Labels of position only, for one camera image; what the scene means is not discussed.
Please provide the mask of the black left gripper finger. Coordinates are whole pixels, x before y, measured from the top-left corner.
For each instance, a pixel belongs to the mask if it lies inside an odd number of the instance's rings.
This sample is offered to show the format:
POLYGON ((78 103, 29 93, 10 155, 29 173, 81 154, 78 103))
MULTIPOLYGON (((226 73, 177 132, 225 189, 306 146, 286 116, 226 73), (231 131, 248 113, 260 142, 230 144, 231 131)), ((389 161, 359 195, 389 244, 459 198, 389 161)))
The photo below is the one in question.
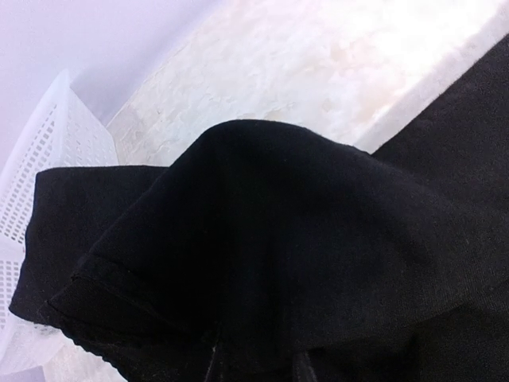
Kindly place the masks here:
POLYGON ((293 382, 317 382, 317 375, 307 351, 293 356, 293 382))

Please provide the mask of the black long sleeve shirt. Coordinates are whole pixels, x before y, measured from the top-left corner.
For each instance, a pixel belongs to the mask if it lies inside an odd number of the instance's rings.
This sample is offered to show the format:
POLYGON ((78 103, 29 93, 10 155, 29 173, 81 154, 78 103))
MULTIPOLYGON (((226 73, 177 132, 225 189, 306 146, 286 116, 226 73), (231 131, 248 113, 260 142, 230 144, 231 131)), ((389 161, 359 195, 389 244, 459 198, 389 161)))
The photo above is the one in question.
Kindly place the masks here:
POLYGON ((10 311, 129 381, 508 378, 508 42, 373 154, 233 120, 36 178, 10 311))

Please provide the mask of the white perforated plastic basket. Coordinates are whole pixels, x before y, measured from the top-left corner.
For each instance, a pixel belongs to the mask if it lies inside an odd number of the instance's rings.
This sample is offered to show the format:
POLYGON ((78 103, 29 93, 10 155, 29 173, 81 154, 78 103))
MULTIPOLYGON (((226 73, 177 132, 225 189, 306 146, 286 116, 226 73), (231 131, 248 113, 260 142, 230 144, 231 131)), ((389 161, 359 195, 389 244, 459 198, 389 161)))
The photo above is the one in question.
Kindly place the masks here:
POLYGON ((38 172, 65 166, 116 166, 113 138, 70 88, 68 71, 52 82, 23 128, 1 173, 1 374, 48 362, 64 335, 9 311, 25 258, 25 230, 38 172))

